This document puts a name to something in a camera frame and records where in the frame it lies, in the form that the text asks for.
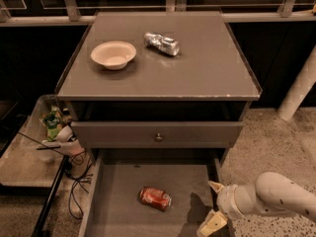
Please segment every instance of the gray cabinet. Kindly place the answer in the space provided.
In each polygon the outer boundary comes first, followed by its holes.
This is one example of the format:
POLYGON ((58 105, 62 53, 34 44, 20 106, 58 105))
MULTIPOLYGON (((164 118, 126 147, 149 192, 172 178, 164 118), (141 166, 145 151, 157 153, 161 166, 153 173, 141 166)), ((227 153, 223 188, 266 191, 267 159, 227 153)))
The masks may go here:
POLYGON ((224 161, 261 93, 220 14, 99 13, 68 70, 57 97, 96 163, 81 236, 139 236, 137 229, 145 236, 193 236, 210 207, 214 159, 224 161), (145 47, 146 32, 178 40, 180 53, 145 47), (110 40, 137 50, 122 70, 105 70, 90 58, 110 40), (175 197, 165 218, 137 202, 137 191, 150 185, 175 197))

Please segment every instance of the robotic arm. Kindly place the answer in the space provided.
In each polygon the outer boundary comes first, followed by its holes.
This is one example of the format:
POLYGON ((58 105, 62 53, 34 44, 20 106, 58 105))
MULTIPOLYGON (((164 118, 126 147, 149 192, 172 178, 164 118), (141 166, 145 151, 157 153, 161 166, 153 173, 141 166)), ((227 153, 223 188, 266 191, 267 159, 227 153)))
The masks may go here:
POLYGON ((208 214, 197 230, 198 237, 209 236, 225 226, 228 219, 244 218, 246 214, 286 217, 298 213, 316 222, 316 196, 281 174, 265 172, 254 185, 209 185, 218 194, 219 211, 208 214))

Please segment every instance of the gray tabletop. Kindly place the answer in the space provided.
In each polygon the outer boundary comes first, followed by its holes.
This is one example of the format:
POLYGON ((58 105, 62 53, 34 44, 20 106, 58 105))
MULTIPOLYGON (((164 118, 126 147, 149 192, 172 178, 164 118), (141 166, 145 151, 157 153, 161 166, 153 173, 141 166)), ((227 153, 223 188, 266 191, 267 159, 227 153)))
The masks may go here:
POLYGON ((260 87, 217 12, 99 13, 59 92, 64 101, 252 101, 260 87), (180 42, 171 57, 143 44, 155 32, 180 42), (118 71, 90 57, 99 44, 123 40, 137 54, 118 71))

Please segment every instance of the speckled floor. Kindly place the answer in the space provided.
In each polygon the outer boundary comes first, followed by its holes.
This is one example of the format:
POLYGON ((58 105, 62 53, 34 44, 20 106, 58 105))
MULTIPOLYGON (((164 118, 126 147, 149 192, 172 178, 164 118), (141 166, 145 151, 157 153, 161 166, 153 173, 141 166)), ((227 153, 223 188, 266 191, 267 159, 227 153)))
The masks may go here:
MULTIPOLYGON (((223 184, 250 184, 260 173, 275 171, 316 194, 315 137, 315 108, 298 110, 291 121, 280 119, 273 109, 248 111, 242 133, 222 166, 223 184)), ((44 228, 51 237, 78 235, 81 222, 68 212, 70 186, 71 182, 65 178, 47 218, 44 228)), ((79 201, 84 206, 86 195, 80 195, 79 201)), ((0 197, 0 236, 30 236, 42 203, 41 198, 0 197)), ((290 218, 247 215, 233 221, 232 226, 236 237, 316 236, 315 223, 298 215, 290 218)))

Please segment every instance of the can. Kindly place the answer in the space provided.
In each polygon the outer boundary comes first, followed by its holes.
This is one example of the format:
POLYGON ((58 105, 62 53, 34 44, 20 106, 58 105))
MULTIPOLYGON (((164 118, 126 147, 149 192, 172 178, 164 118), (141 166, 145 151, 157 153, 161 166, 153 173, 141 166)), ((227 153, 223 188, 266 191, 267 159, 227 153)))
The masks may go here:
POLYGON ((171 197, 165 191, 144 187, 139 194, 140 201, 154 208, 166 211, 171 205, 171 197))

